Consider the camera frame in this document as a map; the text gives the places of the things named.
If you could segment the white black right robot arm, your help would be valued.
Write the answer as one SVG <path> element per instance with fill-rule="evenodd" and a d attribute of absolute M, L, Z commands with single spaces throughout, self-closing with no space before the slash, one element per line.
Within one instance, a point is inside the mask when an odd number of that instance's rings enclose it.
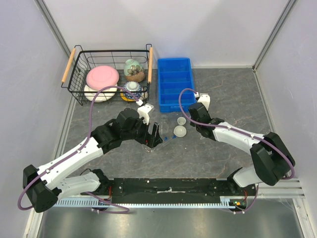
<path fill-rule="evenodd" d="M 286 179 L 288 173 L 294 176 L 295 160 L 278 134 L 251 133 L 222 119 L 211 118 L 208 113 L 209 103 L 209 96 L 202 95 L 196 103 L 188 107 L 191 126 L 202 137 L 246 152 L 253 162 L 249 167 L 235 170 L 227 178 L 226 187 L 230 194 L 238 195 L 247 186 L 261 182 L 274 186 L 281 179 Z"/>

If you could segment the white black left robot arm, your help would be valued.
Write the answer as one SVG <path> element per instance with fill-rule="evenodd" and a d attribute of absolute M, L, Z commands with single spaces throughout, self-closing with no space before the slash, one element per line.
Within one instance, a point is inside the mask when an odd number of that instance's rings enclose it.
<path fill-rule="evenodd" d="M 31 202 L 31 208 L 42 213 L 59 200 L 79 193 L 107 193 L 110 180 L 101 170 L 93 170 L 84 176 L 70 174 L 93 159 L 118 148 L 123 141 L 134 140 L 149 148 L 162 143 L 159 125 L 154 123 L 151 133 L 150 112 L 154 107 L 145 104 L 137 110 L 126 108 L 114 119 L 91 129 L 88 136 L 73 149 L 45 165 L 29 165 L 23 170 L 23 192 Z"/>

